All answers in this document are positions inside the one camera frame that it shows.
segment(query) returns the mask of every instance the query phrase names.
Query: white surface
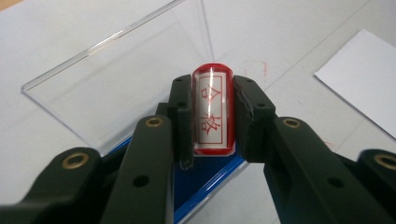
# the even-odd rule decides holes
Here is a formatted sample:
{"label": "white surface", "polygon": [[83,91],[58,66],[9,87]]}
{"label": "white surface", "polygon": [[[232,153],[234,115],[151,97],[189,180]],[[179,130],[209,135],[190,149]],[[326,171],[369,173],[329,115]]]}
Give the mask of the white surface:
{"label": "white surface", "polygon": [[362,30],[315,75],[396,137],[396,48]]}
{"label": "white surface", "polygon": [[[83,146],[21,96],[21,85],[161,5],[25,0],[0,12],[0,203],[20,200],[55,155]],[[216,59],[254,78],[279,116],[307,121],[332,150],[353,160],[369,147],[396,152],[393,138],[314,78],[360,29],[396,46],[395,1],[215,0],[205,6]],[[262,167],[249,165],[189,222],[278,223]]]}

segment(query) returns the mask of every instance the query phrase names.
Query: chinese character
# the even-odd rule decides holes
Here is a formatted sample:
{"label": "chinese character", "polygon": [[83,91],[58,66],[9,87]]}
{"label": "chinese character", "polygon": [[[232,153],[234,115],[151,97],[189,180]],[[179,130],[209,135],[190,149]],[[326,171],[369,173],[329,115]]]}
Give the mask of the chinese character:
{"label": "chinese character", "polygon": [[219,94],[221,94],[221,91],[217,91],[214,88],[210,87],[207,85],[208,88],[202,89],[201,90],[201,96],[202,98],[207,99],[209,96],[209,103],[212,103],[212,100]]}
{"label": "chinese character", "polygon": [[221,119],[221,117],[214,117],[212,115],[208,115],[205,113],[205,117],[201,117],[201,119],[204,119],[205,122],[202,123],[202,131],[205,131],[206,134],[209,134],[210,130],[218,130],[218,127],[220,127],[220,124],[217,123]]}

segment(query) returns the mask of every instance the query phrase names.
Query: brass screw hole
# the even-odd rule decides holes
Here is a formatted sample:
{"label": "brass screw hole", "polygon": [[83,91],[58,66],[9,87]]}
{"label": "brass screw hole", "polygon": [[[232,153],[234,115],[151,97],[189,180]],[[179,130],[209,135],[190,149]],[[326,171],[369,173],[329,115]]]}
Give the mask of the brass screw hole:
{"label": "brass screw hole", "polygon": [[396,158],[390,155],[377,154],[374,156],[376,163],[390,169],[396,170]]}
{"label": "brass screw hole", "polygon": [[151,128],[156,128],[156,127],[163,125],[163,120],[160,118],[148,119],[148,120],[146,120],[146,125]]}
{"label": "brass screw hole", "polygon": [[89,156],[84,152],[76,152],[72,155],[66,157],[64,161],[62,161],[62,167],[66,170],[77,169],[81,167],[85,163],[87,163]]}
{"label": "brass screw hole", "polygon": [[298,128],[300,127],[300,122],[295,119],[284,119],[283,123],[291,128]]}

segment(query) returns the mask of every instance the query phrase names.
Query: transparent acrylic sheet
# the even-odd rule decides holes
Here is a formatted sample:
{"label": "transparent acrylic sheet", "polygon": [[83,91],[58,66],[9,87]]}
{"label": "transparent acrylic sheet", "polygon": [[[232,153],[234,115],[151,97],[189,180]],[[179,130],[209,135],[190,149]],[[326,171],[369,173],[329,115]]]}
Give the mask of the transparent acrylic sheet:
{"label": "transparent acrylic sheet", "polygon": [[22,86],[106,155],[166,102],[172,80],[213,61],[202,0],[176,0]]}

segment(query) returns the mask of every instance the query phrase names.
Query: white paper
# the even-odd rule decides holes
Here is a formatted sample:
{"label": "white paper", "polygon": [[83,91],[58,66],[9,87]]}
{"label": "white paper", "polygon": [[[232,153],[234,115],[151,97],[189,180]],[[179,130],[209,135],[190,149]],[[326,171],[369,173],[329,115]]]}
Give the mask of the white paper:
{"label": "white paper", "polygon": [[362,30],[315,75],[396,137],[396,48]]}

